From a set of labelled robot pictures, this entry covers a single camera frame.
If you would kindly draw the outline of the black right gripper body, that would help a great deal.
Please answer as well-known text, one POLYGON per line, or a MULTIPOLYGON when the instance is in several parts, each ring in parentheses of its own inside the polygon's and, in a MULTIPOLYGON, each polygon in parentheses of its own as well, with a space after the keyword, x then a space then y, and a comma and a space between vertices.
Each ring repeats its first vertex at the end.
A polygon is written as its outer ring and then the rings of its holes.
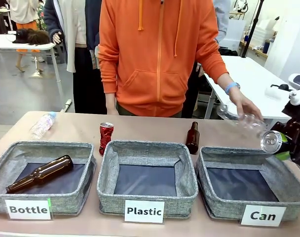
POLYGON ((291 117, 284 134, 291 139, 291 160, 300 166, 300 105, 294 106, 288 102, 282 112, 291 117))

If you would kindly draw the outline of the person's left hand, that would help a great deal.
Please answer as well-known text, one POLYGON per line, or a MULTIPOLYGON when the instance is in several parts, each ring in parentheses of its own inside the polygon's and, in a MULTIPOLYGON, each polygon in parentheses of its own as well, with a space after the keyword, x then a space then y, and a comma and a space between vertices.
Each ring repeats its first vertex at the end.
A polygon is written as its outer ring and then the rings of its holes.
POLYGON ((245 115, 254 115, 255 118, 263 121, 259 108, 251 100, 245 97, 239 89, 237 91, 230 92, 229 98, 236 106, 237 114, 240 119, 242 119, 245 115))

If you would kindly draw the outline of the person's right hand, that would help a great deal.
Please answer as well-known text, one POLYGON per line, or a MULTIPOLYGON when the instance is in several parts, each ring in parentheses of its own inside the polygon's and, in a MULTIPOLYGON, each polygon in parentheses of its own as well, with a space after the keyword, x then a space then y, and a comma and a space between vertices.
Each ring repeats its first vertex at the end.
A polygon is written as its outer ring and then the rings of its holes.
POLYGON ((116 109, 116 99, 114 93, 106 93, 106 108, 107 108, 107 114, 108 115, 119 115, 117 109, 116 109))

